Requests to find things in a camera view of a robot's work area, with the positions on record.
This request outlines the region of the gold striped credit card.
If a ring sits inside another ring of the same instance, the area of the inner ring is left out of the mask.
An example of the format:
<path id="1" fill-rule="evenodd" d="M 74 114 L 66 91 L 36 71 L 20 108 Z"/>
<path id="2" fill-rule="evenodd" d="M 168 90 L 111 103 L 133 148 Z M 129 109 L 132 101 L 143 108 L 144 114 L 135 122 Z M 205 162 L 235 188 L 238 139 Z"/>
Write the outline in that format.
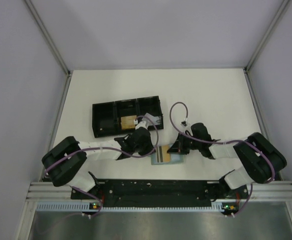
<path id="1" fill-rule="evenodd" d="M 167 164 L 171 161 L 171 156 L 168 153 L 169 148 L 170 148 L 169 145 L 161 145 L 161 146 L 157 147 L 156 163 Z"/>

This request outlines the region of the black three-compartment tray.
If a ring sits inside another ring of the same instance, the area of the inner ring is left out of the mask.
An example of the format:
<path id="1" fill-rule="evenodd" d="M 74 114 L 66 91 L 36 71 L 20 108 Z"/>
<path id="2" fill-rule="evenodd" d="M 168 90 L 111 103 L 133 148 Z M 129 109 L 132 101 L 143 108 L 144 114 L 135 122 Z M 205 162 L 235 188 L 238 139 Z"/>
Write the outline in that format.
<path id="1" fill-rule="evenodd" d="M 92 105 L 92 130 L 95 138 L 131 133 L 134 129 L 121 129 L 120 118 L 124 116 L 144 116 L 150 113 L 161 118 L 158 130 L 164 128 L 163 114 L 158 96 L 118 100 Z"/>

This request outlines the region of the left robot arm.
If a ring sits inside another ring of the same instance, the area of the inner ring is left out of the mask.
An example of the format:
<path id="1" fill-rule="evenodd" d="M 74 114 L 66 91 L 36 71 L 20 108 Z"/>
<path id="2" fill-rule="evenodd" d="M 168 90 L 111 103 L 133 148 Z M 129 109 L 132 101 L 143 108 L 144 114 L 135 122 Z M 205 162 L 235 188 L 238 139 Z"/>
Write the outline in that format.
<path id="1" fill-rule="evenodd" d="M 94 198 L 99 194 L 93 174 L 95 161 L 141 158 L 154 151 L 150 132 L 139 127 L 133 133 L 109 141 L 82 142 L 68 136 L 46 153 L 41 162 L 55 187 L 69 185 Z"/>

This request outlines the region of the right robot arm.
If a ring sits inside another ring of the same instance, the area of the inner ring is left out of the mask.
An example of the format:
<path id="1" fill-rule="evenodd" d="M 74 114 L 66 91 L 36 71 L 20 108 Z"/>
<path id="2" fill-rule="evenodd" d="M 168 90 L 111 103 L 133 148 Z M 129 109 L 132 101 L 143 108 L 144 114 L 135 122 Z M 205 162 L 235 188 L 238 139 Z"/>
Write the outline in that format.
<path id="1" fill-rule="evenodd" d="M 203 123 L 191 126 L 191 131 L 178 133 L 176 141 L 167 150 L 169 154 L 187 155 L 198 150 L 208 159 L 239 159 L 242 166 L 219 179 L 219 192 L 232 197 L 238 188 L 251 183 L 266 184 L 287 166 L 285 157 L 259 132 L 244 140 L 225 143 L 211 138 Z"/>

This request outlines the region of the green card holder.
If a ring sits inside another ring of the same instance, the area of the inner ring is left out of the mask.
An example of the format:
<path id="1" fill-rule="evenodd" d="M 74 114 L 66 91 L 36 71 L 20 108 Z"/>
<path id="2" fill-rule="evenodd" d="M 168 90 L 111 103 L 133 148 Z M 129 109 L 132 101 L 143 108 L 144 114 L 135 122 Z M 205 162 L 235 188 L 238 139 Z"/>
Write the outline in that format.
<path id="1" fill-rule="evenodd" d="M 171 161 L 169 163 L 156 163 L 156 150 L 155 150 L 155 152 L 151 154 L 151 165 L 174 165 L 174 164 L 181 164 L 184 162 L 182 155 L 170 154 L 170 156 L 171 156 Z"/>

